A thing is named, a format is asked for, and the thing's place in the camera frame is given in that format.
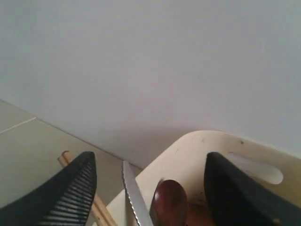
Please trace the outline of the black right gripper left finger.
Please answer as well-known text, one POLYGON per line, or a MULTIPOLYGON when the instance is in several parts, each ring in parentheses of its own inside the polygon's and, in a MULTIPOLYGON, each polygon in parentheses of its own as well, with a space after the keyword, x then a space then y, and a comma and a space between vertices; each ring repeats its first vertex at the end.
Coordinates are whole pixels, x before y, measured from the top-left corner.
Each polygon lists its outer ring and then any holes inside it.
POLYGON ((84 226, 97 187, 95 154, 83 152, 27 195, 0 209, 2 226, 84 226))

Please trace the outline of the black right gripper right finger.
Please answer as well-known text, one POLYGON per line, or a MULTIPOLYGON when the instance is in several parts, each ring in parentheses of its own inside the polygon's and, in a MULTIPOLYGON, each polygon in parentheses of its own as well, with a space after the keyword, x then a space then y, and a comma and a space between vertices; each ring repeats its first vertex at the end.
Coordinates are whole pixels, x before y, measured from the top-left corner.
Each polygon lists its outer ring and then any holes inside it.
POLYGON ((301 209, 255 182, 218 152, 206 156, 204 191, 217 226, 299 226, 301 209))

